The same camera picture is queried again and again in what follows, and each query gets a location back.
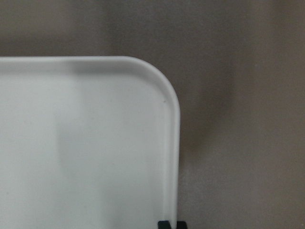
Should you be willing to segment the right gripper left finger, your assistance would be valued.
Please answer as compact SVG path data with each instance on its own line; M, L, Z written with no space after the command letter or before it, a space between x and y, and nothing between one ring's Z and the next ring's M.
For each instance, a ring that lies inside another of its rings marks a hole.
M157 226L158 229L172 229L169 221L159 221Z

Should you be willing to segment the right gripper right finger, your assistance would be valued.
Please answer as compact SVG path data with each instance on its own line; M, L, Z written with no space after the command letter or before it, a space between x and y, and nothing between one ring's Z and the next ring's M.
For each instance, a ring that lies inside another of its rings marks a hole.
M177 229L187 229L187 223L185 221L177 221Z

